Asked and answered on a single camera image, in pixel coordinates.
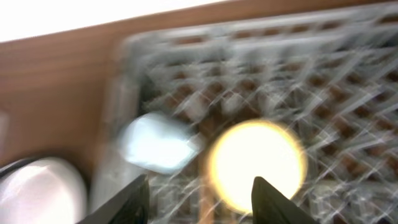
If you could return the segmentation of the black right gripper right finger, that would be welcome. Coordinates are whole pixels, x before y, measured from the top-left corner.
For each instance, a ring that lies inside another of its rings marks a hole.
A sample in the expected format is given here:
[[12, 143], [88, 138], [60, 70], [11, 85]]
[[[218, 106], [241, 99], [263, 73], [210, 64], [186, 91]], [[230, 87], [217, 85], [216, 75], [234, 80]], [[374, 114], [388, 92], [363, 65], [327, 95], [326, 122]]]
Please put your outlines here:
[[253, 224], [317, 224], [317, 222], [262, 177], [251, 190]]

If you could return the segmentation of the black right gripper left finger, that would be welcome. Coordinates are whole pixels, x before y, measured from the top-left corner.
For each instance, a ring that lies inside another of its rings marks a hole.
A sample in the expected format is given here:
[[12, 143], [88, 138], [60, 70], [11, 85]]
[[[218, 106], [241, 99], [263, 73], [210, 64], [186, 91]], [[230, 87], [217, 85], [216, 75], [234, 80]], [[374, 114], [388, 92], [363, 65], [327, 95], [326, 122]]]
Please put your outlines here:
[[78, 224], [147, 224], [149, 180], [141, 174]]

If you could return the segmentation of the yellow bowl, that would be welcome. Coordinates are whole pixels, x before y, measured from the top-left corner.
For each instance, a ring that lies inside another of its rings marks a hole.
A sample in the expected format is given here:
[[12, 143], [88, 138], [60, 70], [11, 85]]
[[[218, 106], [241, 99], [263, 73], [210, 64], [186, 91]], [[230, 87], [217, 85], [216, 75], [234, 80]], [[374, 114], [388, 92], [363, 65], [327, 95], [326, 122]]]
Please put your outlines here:
[[223, 131], [211, 144], [206, 175], [215, 195], [230, 210], [252, 215], [254, 179], [262, 177], [292, 199], [308, 173], [302, 141], [290, 128], [264, 119], [250, 119]]

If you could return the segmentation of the light blue plastic cup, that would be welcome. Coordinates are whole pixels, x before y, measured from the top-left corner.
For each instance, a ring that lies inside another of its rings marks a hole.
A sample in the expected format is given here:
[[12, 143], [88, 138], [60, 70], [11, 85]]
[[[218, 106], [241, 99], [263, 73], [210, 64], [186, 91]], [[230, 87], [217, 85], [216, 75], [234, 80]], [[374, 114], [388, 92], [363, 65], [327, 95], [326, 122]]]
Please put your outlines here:
[[119, 153], [135, 166], [160, 174], [186, 167], [204, 147], [203, 138], [187, 124], [162, 113], [147, 113], [126, 126]]

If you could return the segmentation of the wooden chopstick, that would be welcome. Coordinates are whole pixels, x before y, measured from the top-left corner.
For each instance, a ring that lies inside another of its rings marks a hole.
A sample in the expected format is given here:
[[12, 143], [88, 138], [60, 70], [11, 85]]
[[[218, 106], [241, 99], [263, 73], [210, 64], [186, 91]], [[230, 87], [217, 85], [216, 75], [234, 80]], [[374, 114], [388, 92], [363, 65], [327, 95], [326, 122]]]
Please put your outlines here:
[[202, 182], [199, 191], [199, 224], [214, 223], [214, 197], [211, 188], [206, 182]]

